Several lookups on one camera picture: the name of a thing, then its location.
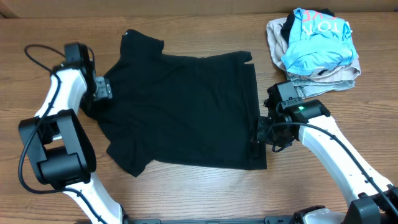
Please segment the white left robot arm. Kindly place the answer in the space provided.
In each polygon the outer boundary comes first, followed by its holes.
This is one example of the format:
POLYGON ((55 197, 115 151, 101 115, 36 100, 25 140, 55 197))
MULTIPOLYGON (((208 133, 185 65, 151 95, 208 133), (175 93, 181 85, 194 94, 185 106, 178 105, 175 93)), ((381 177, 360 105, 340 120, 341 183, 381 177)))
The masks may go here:
POLYGON ((109 80, 96 76, 95 55, 85 44, 67 44, 61 56, 64 62, 46 69, 51 86, 43 105, 19 123, 19 182, 33 194, 68 195, 90 223, 130 223, 99 180, 95 150, 77 118, 79 109, 113 97, 109 80))

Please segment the black t-shirt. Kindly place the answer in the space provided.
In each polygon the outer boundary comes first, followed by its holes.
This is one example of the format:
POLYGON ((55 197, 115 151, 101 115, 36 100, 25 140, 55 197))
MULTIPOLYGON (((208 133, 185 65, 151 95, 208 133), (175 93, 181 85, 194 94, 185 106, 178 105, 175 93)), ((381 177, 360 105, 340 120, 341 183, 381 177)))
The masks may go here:
POLYGON ((256 71, 247 51, 211 57, 166 55, 164 42, 136 30, 121 39, 106 73, 112 98, 85 114, 109 140, 109 156, 138 176, 151 161, 260 170, 256 71))

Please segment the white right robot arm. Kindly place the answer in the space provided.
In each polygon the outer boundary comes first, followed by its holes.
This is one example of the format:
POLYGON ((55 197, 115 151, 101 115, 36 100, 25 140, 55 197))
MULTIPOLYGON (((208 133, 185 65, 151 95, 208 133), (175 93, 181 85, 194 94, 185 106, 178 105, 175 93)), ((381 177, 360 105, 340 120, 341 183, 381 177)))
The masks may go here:
POLYGON ((330 111, 319 101, 304 102, 292 82, 276 83, 268 91, 268 109, 252 136, 258 149, 268 144, 280 152, 301 142, 322 163, 343 194, 348 210, 333 212, 323 205, 304 208, 270 223, 397 223, 397 187, 367 163, 340 131, 330 111))

